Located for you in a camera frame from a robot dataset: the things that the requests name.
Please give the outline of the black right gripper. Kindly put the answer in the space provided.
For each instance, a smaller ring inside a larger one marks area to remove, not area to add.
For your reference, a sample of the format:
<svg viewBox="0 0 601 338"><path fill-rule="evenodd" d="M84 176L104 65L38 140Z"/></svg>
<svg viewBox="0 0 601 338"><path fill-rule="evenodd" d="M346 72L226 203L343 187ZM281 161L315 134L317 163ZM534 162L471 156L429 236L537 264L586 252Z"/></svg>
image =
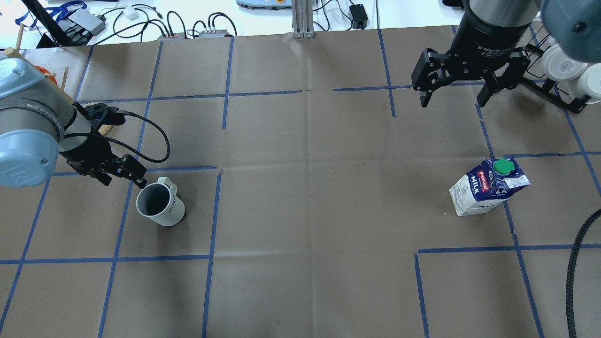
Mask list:
<svg viewBox="0 0 601 338"><path fill-rule="evenodd" d="M411 73L413 89L419 91L420 105L428 107L433 92L458 81L485 80L476 97L483 108L493 94L513 89L520 83L531 60L523 47L509 49L500 58L483 56L483 50L470 55L448 51L438 53L432 48L423 50Z"/></svg>

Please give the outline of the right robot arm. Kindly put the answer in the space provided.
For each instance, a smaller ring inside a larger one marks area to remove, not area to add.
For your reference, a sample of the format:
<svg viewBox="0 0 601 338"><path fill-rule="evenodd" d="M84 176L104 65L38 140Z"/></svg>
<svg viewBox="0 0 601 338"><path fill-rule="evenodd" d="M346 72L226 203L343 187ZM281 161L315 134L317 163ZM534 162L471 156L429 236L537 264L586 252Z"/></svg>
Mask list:
<svg viewBox="0 0 601 338"><path fill-rule="evenodd" d="M434 91L456 81L484 80L477 96L480 107L504 89L532 85L524 78L531 60L518 44L536 14L568 57L600 62L598 0L464 0L463 8L449 50L423 50L412 71L413 89L424 108Z"/></svg>

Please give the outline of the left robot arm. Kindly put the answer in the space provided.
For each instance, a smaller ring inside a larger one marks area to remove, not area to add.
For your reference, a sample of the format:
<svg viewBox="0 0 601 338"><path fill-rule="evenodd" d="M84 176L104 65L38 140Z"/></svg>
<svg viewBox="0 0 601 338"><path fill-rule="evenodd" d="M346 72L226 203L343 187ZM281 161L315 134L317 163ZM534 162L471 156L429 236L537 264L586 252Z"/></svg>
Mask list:
<svg viewBox="0 0 601 338"><path fill-rule="evenodd" d="M116 156L99 132L122 125L126 112L105 103L82 106L36 66L1 60L0 184L37 186L54 174L59 156L82 176L107 186L121 177L144 188L146 168L133 156Z"/></svg>

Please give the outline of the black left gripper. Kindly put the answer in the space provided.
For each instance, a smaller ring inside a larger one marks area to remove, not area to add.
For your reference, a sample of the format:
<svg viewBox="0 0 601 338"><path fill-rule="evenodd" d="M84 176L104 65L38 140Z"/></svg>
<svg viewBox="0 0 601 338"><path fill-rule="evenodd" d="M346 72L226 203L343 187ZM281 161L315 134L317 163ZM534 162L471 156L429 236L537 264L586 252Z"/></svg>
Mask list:
<svg viewBox="0 0 601 338"><path fill-rule="evenodd" d="M116 107L95 103L86 107L74 103L74 113L66 125L66 162L82 176L90 176L109 186L110 175L125 178L139 189L147 185L146 167L135 157L118 157L107 139L98 133L100 125L123 125L126 118Z"/></svg>

